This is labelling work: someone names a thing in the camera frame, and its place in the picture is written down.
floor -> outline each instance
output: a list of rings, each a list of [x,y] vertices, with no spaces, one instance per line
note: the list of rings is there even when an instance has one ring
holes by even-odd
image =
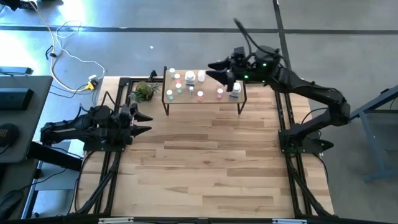
[[[151,70],[160,72],[164,65],[205,68],[209,62],[224,59],[234,47],[246,45],[232,20],[237,17],[257,43],[281,46],[302,78],[339,89],[352,109],[396,85],[397,1],[279,0],[279,7],[276,2],[64,0],[38,1],[38,7],[54,27],[81,21],[85,28],[64,41],[64,46],[82,59],[97,60],[107,75],[148,75]],[[280,12],[275,14],[274,7]],[[0,54],[2,65],[31,67],[35,75],[49,75],[50,62],[44,52],[51,45],[50,35],[35,12],[12,12],[5,7],[0,12],[0,34],[0,48],[6,52]],[[55,66],[59,78],[73,88],[101,72],[65,54]],[[79,103],[92,105],[91,95],[73,99],[50,95],[39,128],[48,121],[72,118]],[[310,105],[321,107],[315,102]],[[356,120],[322,132],[324,139],[335,143],[324,156],[335,213],[397,222],[397,179],[363,181],[362,175],[374,168],[374,160],[361,123]],[[60,204],[70,203],[68,197],[55,198]],[[35,211],[53,209],[41,205]]]

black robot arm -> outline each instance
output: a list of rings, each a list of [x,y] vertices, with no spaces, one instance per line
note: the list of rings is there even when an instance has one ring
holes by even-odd
[[[214,70],[206,71],[206,74],[227,85],[227,91],[231,91],[236,80],[245,83],[263,83],[273,90],[281,93],[296,93],[309,99],[324,103],[328,109],[310,121],[303,124],[294,124],[289,130],[280,132],[282,152],[322,152],[333,147],[328,141],[314,140],[309,150],[301,151],[306,136],[329,125],[341,126],[348,123],[350,106],[343,94],[335,88],[327,88],[301,79],[297,74],[280,64],[281,56],[278,49],[260,46],[257,51],[248,56],[243,47],[235,48],[232,55],[222,62],[210,63],[208,66]]]
[[[152,118],[141,114],[137,104],[131,106],[123,105],[118,114],[114,114],[107,106],[96,106],[87,111],[87,114],[80,115],[70,121],[57,123],[46,123],[41,129],[40,141],[46,145],[61,142],[66,139],[79,139],[84,143],[100,147],[100,150],[107,146],[119,146],[124,148],[132,144],[132,136],[148,131],[151,127],[137,126],[134,121],[151,121]]]

potted succulent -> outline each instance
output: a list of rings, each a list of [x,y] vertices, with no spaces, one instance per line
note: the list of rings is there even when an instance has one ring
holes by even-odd
[[[154,96],[154,93],[157,93],[158,89],[159,86],[157,83],[148,84],[144,81],[141,81],[137,84],[136,90],[131,92],[130,99],[137,103],[149,101]]]

wooden tabletop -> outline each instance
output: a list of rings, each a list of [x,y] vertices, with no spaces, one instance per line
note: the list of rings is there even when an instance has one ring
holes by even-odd
[[[99,102],[105,91],[116,97],[119,78],[104,78]],[[236,105],[218,104],[175,105],[166,116],[161,93],[140,103],[139,111],[154,119],[140,125],[152,130],[122,154],[112,216],[293,217],[275,94],[262,85],[246,88],[248,102],[240,116]],[[301,121],[310,111],[308,100],[294,94],[291,100],[295,119]],[[105,103],[113,107],[109,100]],[[86,163],[79,208],[98,185],[103,157],[95,152]],[[311,154],[302,157],[309,189],[333,213],[322,163]],[[297,193],[304,211],[302,193]]]
[[[189,86],[185,84],[185,73],[188,70],[176,70],[175,74],[180,75],[180,83],[182,84],[182,93],[178,94],[177,89],[175,87],[176,80],[172,79],[172,76],[169,71],[166,71],[165,76],[165,85],[164,85],[164,102],[167,104],[176,104],[176,103],[243,103],[244,101],[244,91],[243,91],[243,82],[238,81],[241,84],[241,92],[239,93],[239,97],[234,98],[230,97],[229,93],[226,92],[226,86],[219,86],[218,81],[206,75],[204,82],[198,82],[198,72],[199,70],[191,70],[195,74],[195,85],[193,86],[194,92],[193,96],[189,93]],[[222,88],[224,90],[223,96],[221,99],[217,98],[217,89]],[[169,100],[169,97],[166,94],[167,90],[173,91],[173,100]],[[198,101],[197,93],[198,91],[203,92],[203,101]]]

small glass table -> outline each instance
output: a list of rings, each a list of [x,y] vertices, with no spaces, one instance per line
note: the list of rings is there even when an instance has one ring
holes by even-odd
[[[218,81],[206,75],[204,82],[198,81],[199,70],[191,70],[195,73],[195,85],[193,85],[193,93],[190,94],[190,85],[185,84],[185,73],[188,70],[176,70],[174,74],[180,74],[180,83],[182,84],[182,92],[177,93],[177,79],[173,79],[167,67],[164,67],[163,72],[163,87],[162,87],[162,103],[166,115],[169,115],[170,104],[193,104],[193,103],[232,103],[237,104],[238,114],[242,113],[243,107],[246,104],[246,87],[242,81],[237,81],[241,84],[241,92],[238,97],[229,96],[230,93],[226,92],[226,87],[219,84]],[[222,88],[224,93],[221,98],[218,98],[217,89]],[[167,90],[173,91],[173,99],[170,100],[167,95]],[[203,92],[202,100],[199,101],[198,91]]]

